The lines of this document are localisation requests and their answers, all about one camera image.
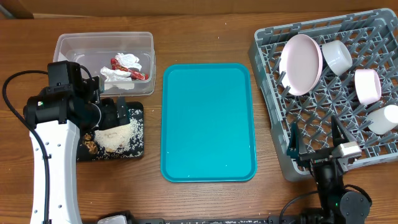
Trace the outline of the red snack wrapper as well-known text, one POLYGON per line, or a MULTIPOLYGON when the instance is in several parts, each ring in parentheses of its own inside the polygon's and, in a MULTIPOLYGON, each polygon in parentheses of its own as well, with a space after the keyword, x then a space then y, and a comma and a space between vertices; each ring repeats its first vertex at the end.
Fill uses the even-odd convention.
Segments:
POLYGON ((137 72, 129 68, 123 67, 115 58, 110 60, 113 70, 120 70, 129 73, 129 77, 132 80, 147 80, 149 78, 148 74, 137 72))

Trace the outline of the white tissue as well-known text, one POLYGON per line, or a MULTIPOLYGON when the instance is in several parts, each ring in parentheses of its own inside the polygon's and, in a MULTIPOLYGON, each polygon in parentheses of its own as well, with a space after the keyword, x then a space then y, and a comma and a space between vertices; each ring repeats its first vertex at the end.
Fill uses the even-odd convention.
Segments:
POLYGON ((122 70, 112 70, 107 67, 103 67, 100 70, 100 73, 106 78, 104 81, 105 90, 109 90, 114 87, 123 90, 132 90, 134 88, 130 72, 122 70))
POLYGON ((117 53, 115 59, 122 67, 141 71, 142 65, 139 63, 139 58, 134 54, 117 53))

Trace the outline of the grey bowl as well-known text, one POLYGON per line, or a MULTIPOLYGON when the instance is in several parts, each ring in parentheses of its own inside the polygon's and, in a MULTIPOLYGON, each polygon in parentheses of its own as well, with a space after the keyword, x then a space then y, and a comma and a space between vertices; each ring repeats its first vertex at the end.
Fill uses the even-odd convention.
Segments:
POLYGON ((330 70, 337 76, 344 74, 353 65, 348 48, 340 40, 323 44, 322 53, 330 70))

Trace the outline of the white round plate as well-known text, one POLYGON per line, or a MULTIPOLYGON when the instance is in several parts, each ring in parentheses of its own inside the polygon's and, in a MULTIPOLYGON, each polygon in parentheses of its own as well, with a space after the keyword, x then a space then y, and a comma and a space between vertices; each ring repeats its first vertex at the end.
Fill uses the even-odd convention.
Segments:
POLYGON ((301 96, 318 83, 323 68, 320 46, 308 35, 297 34, 284 46, 279 72, 285 72, 282 85, 290 87, 288 93, 301 96))

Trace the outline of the brown food scrap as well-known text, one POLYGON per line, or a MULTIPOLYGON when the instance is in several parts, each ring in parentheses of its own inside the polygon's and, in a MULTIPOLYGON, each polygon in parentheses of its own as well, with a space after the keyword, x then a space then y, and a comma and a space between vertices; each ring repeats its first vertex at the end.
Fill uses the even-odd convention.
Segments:
POLYGON ((85 134, 83 136, 82 143, 90 154, 96 154, 98 152, 98 147, 94 142, 94 137, 91 134, 85 134))

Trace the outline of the white bowl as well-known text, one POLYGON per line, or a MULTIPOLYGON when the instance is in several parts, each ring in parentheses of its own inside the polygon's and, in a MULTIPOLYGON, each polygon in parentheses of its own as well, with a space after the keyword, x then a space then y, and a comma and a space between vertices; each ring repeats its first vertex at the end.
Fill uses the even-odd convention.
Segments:
POLYGON ((373 69, 358 69, 354 73, 354 85, 359 102, 370 105, 381 98, 381 82, 373 69))

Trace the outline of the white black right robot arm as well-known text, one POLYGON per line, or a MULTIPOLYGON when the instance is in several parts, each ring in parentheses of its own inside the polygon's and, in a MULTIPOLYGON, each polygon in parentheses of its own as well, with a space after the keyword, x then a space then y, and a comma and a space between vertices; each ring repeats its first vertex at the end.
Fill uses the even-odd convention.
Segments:
POLYGON ((296 122, 291 124, 290 133, 287 155, 310 171, 317 189, 288 202, 279 214, 279 223, 364 223, 372 199, 361 187, 343 182, 345 165, 361 156, 356 138, 336 116, 331 117, 332 147, 307 152, 296 122), (320 208, 306 208, 296 216, 284 215, 290 205, 313 194, 318 195, 320 208))

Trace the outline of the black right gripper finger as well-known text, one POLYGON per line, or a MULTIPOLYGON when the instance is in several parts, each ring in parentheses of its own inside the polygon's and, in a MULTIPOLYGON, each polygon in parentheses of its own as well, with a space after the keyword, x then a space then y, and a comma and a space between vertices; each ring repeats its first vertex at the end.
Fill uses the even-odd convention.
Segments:
POLYGON ((343 123, 335 115, 331 116, 331 131, 334 146, 354 142, 354 136, 344 127, 343 123))
POLYGON ((307 153, 303 136, 298 124, 293 122, 290 129, 290 142, 286 154, 290 157, 301 157, 307 153))

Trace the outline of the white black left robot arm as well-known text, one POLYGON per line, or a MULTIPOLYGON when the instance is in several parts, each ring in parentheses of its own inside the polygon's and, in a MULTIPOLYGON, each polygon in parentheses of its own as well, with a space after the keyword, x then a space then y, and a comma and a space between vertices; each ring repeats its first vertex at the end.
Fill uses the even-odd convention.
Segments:
POLYGON ((100 78, 82 77, 69 61, 47 66, 49 85, 27 100, 24 119, 34 151, 31 223, 81 223, 76 189, 76 152, 90 131, 129 123, 124 98, 101 98, 100 78))

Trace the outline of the white cup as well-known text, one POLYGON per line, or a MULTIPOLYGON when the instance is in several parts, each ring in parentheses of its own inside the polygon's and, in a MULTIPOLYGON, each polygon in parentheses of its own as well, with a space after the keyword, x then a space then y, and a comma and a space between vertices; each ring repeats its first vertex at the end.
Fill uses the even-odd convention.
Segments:
POLYGON ((375 134, 383 135, 397 126, 397 105, 387 105, 368 114, 366 121, 371 121, 368 126, 375 134))

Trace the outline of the white rice pile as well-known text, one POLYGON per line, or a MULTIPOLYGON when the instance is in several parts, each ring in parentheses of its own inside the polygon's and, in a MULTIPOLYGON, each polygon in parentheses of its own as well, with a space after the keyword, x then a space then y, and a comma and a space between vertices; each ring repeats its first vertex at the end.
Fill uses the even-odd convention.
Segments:
POLYGON ((94 132, 96 160, 139 158, 144 154, 144 112, 129 109, 130 123, 94 132))

